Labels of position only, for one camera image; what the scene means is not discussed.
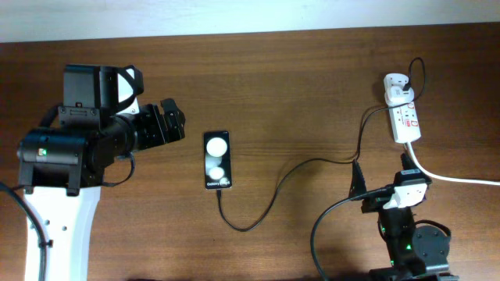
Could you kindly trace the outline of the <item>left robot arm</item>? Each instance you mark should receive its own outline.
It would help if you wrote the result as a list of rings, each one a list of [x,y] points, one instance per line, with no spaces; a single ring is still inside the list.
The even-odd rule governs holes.
[[[184,113],[167,98],[139,105],[135,66],[68,65],[63,100],[20,142],[27,214],[27,280],[85,280],[105,170],[118,158],[184,138]]]

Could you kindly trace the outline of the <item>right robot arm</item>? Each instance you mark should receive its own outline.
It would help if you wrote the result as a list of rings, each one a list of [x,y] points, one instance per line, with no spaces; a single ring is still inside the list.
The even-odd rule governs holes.
[[[391,266],[371,269],[369,280],[417,281],[458,280],[450,273],[448,254],[452,232],[438,222],[414,219],[413,207],[423,203],[432,180],[408,154],[401,155],[402,170],[394,181],[377,190],[368,190],[361,167],[352,163],[348,197],[361,201],[363,213],[378,214],[377,227],[385,242]]]

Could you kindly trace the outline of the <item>black smartphone with white circles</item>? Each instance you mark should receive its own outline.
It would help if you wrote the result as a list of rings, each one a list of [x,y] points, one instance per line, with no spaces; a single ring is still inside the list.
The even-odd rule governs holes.
[[[209,131],[203,134],[206,190],[232,187],[230,134],[227,130]]]

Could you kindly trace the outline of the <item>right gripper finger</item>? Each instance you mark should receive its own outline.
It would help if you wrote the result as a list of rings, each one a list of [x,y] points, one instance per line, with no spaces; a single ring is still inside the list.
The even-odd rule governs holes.
[[[402,168],[405,171],[416,169],[416,164],[406,152],[401,154],[401,161],[402,161]]]
[[[361,195],[364,195],[367,192],[366,189],[366,181],[364,179],[363,172],[360,168],[360,165],[357,161],[352,162],[352,181],[351,186],[349,188],[348,197],[350,199],[354,199],[357,197],[359,200],[361,199]]]

